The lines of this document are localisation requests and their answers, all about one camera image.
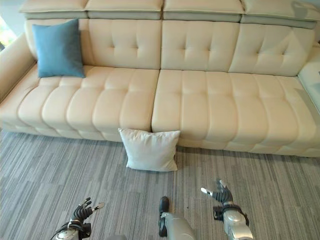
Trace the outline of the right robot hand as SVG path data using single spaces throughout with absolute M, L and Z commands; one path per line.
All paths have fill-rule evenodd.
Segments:
M 221 179 L 217 179 L 216 184 L 218 188 L 216 191 L 210 191 L 204 187 L 201 187 L 200 191 L 220 202 L 222 205 L 232 205 L 234 203 L 233 195 L 227 184 Z

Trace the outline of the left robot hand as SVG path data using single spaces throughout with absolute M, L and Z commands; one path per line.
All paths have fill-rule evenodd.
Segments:
M 84 199 L 82 203 L 80 203 L 70 217 L 71 222 L 83 223 L 89 216 L 91 216 L 97 210 L 102 209 L 105 206 L 104 202 L 99 202 L 96 206 L 91 207 L 92 201 L 91 197 L 87 197 Z

